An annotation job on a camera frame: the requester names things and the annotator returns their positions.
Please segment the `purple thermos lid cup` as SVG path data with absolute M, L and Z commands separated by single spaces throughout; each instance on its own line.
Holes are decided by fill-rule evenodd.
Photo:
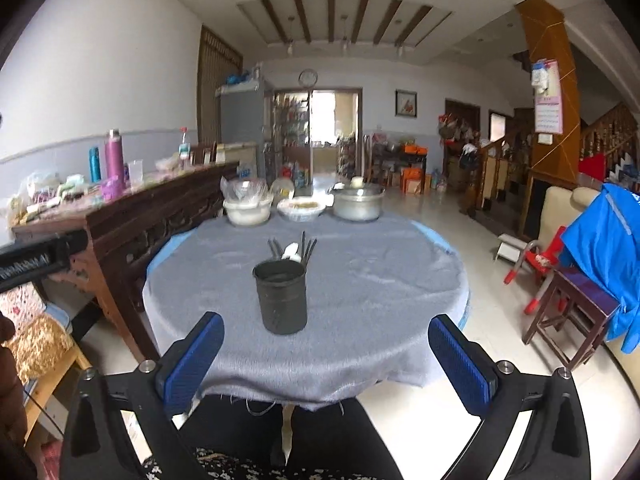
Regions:
M 108 177 L 100 183 L 100 192 L 104 202 L 112 202 L 122 197 L 124 184 L 119 176 Z

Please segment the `clear plastic cup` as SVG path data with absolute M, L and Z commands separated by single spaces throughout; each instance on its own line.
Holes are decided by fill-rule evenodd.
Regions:
M 128 162 L 128 174 L 129 182 L 132 186 L 142 185 L 144 171 L 143 162 L 141 159 L 136 159 Z

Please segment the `white plastic spoon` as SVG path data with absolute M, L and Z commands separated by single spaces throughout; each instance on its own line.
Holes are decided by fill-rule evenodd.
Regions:
M 296 262 L 301 262 L 302 256 L 299 253 L 299 244 L 298 243 L 288 244 L 288 246 L 284 248 L 284 252 L 281 258 L 283 260 L 292 260 Z

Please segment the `wall calendar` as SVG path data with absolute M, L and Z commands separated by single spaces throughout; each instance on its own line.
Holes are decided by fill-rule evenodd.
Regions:
M 563 110 L 558 62 L 540 60 L 532 65 L 535 101 L 535 130 L 538 133 L 562 134 Z

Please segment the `aluminium pot with lid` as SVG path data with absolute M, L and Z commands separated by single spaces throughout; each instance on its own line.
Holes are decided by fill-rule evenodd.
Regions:
M 332 209 L 337 218 L 351 222 L 371 222 L 381 217 L 385 188 L 379 184 L 337 183 L 330 188 L 329 193 L 333 196 Z

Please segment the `framed wall picture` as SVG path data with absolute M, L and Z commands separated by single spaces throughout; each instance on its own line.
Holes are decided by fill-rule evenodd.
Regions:
M 416 118 L 418 116 L 418 94 L 414 91 L 395 91 L 395 115 L 397 117 Z

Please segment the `grey refrigerator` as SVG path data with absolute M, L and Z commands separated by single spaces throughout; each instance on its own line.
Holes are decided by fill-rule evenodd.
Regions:
M 224 84 L 216 90 L 220 105 L 220 140 L 224 144 L 254 143 L 257 175 L 274 180 L 272 140 L 273 86 L 265 79 Z

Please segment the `blue jacket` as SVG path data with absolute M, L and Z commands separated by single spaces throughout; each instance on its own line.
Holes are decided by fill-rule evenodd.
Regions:
M 620 350 L 631 354 L 639 345 L 639 196 L 605 183 L 561 240 L 561 261 L 617 300 L 606 338 L 622 338 Z

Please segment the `orange box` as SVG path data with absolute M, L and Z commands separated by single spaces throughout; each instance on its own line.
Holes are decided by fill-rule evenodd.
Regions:
M 401 170 L 400 188 L 404 194 L 423 193 L 424 171 L 421 168 L 407 167 Z

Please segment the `clear bottle red cap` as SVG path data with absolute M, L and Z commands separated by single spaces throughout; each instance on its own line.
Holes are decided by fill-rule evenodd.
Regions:
M 189 140 L 189 129 L 186 127 L 181 128 L 181 142 L 178 148 L 180 162 L 187 162 L 190 159 L 191 143 Z

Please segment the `purple thermos bottle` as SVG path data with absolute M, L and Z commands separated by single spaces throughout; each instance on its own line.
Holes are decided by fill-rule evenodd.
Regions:
M 118 129 L 111 129 L 107 133 L 104 148 L 107 177 L 122 190 L 125 185 L 124 150 L 122 149 L 122 136 Z

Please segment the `black utensil holder cup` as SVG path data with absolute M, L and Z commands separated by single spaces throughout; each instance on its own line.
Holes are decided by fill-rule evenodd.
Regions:
M 306 327 L 306 268 L 291 259 L 267 260 L 253 269 L 262 324 L 270 333 L 293 335 Z

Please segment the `round wall clock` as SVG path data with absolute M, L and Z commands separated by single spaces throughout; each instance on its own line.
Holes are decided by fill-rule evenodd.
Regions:
M 305 68 L 298 75 L 298 83 L 305 89 L 314 88 L 314 86 L 318 84 L 318 79 L 318 73 L 311 68 Z

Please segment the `grey table cloth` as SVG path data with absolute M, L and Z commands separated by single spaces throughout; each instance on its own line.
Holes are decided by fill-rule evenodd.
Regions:
M 262 322 L 253 270 L 269 257 L 270 240 L 300 238 L 316 241 L 307 323 L 296 334 L 275 335 Z M 142 290 L 160 350 L 207 311 L 224 320 L 224 344 L 202 393 L 310 410 L 386 380 L 424 386 L 435 365 L 428 323 L 439 314 L 462 320 L 469 296 L 454 248 L 423 224 L 389 213 L 369 223 L 329 214 L 306 224 L 274 217 L 247 229 L 210 220 L 160 251 Z

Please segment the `white chest freezer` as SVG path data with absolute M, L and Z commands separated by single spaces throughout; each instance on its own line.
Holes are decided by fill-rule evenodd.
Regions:
M 257 145 L 246 143 L 221 143 L 216 147 L 216 163 L 236 162 L 240 178 L 257 178 Z

